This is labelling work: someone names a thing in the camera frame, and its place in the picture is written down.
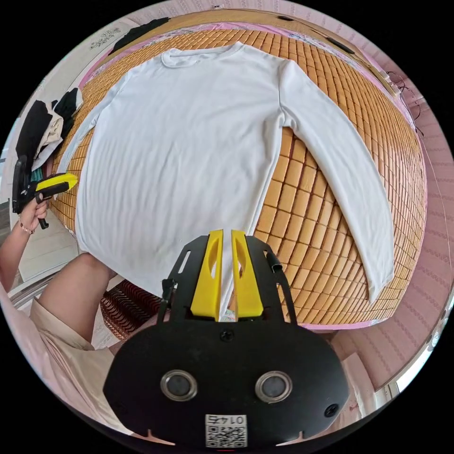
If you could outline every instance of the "hand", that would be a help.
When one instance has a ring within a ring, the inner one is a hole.
[[[42,200],[43,195],[39,194],[39,198]],[[20,214],[20,222],[25,228],[32,232],[39,225],[39,220],[44,219],[47,215],[47,202],[37,203],[36,199],[33,199],[28,205],[22,210]]]

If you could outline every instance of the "qr code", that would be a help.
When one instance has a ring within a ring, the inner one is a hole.
[[[246,416],[206,415],[208,448],[247,447]]]

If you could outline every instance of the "printed number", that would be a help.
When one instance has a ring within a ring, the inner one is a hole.
[[[207,424],[210,425],[227,425],[227,426],[234,426],[234,425],[242,425],[244,424],[244,417],[243,416],[221,416],[221,415],[208,415]]]

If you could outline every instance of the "folded clothes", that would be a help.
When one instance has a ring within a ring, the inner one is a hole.
[[[113,49],[109,52],[109,55],[121,49],[122,47],[128,45],[129,43],[132,43],[137,38],[140,38],[145,33],[148,33],[150,30],[153,30],[154,28],[157,28],[168,21],[169,21],[168,17],[162,17],[161,19],[153,19],[151,22],[148,22],[147,24],[132,28],[123,38],[120,38],[115,43],[115,46],[113,46]]]
[[[29,172],[42,166],[58,150],[74,125],[73,116],[82,104],[82,93],[77,87],[66,92],[60,101],[33,103],[16,145],[17,156],[27,156]]]
[[[42,148],[61,136],[63,118],[52,109],[51,103],[35,101],[28,111],[17,139],[17,157],[27,156],[31,172],[33,160]]]

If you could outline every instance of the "shirt sleeve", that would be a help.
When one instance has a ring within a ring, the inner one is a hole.
[[[393,220],[384,185],[344,112],[293,61],[279,71],[283,126],[310,150],[355,240],[373,303],[394,276]]]
[[[57,168],[57,173],[64,173],[70,164],[71,158],[74,156],[78,146],[84,139],[84,137],[88,134],[88,132],[96,126],[96,122],[98,121],[99,115],[101,112],[106,109],[109,104],[113,101],[113,99],[121,92],[121,90],[125,87],[127,82],[136,75],[143,65],[137,66],[130,71],[128,71],[104,96],[102,101],[97,104],[93,110],[85,117],[85,120],[77,129],[76,133],[74,134],[73,138],[69,142],[68,146],[66,147],[63,156],[61,157],[60,163]]]

